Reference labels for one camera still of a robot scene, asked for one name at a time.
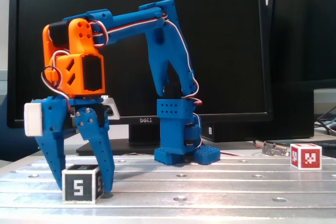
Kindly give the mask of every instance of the dell logo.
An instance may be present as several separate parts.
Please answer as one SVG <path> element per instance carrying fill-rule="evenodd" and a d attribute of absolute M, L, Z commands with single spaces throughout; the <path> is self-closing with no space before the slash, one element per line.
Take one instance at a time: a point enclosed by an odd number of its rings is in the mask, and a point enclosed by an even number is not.
<path fill-rule="evenodd" d="M 140 118 L 140 123 L 151 123 L 152 119 L 151 118 Z"/>

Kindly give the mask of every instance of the monitor stand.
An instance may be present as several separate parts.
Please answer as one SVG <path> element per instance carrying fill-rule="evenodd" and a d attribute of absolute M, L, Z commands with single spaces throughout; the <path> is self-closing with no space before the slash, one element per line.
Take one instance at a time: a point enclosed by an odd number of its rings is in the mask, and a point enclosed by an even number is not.
<path fill-rule="evenodd" d="M 114 155 L 129 153 L 154 154 L 160 147 L 159 124 L 130 124 L 129 138 L 110 139 Z M 94 156 L 90 143 L 76 150 L 79 156 Z"/>

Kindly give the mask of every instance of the printed number 5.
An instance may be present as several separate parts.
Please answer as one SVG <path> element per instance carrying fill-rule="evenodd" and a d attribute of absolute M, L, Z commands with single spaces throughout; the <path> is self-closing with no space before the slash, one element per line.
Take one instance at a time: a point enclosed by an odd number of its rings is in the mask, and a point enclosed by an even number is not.
<path fill-rule="evenodd" d="M 73 188 L 74 190 L 79 190 L 73 193 L 73 195 L 75 196 L 83 196 L 83 186 L 79 186 L 78 184 L 83 184 L 83 180 L 82 179 L 75 179 L 73 181 Z"/>

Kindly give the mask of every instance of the white cube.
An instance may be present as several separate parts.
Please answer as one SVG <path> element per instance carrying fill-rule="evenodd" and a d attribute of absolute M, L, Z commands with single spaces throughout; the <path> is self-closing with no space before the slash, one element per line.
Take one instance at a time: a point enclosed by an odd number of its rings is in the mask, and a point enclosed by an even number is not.
<path fill-rule="evenodd" d="M 64 204 L 95 204 L 103 194 L 98 165 L 72 165 L 62 171 Z"/>
<path fill-rule="evenodd" d="M 315 144 L 291 144 L 290 165 L 299 170 L 321 170 L 322 147 Z"/>

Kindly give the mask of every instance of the robotic arm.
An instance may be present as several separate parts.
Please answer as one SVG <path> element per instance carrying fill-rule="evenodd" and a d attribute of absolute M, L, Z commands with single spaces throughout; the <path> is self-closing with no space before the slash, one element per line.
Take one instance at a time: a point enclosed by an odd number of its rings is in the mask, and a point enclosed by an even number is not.
<path fill-rule="evenodd" d="M 163 97 L 157 100 L 161 148 L 155 150 L 155 159 L 175 164 L 184 154 L 193 153 L 200 164 L 219 160 L 218 149 L 213 148 L 209 158 L 209 150 L 200 148 L 201 120 L 193 111 L 194 105 L 202 102 L 194 97 L 199 86 L 174 1 L 143 5 L 138 12 L 114 17 L 107 9 L 96 10 L 65 18 L 43 31 L 42 79 L 60 96 L 33 101 L 41 104 L 43 118 L 41 130 L 34 136 L 61 189 L 61 171 L 65 168 L 62 126 L 69 114 L 75 115 L 77 129 L 92 146 L 105 191 L 112 189 L 114 162 L 107 135 L 108 117 L 102 99 L 90 98 L 105 92 L 103 56 L 97 49 L 139 33 L 146 34 L 156 92 Z M 28 112 L 25 106 L 27 122 L 32 118 Z M 26 134 L 32 135 L 29 127 L 25 128 Z"/>

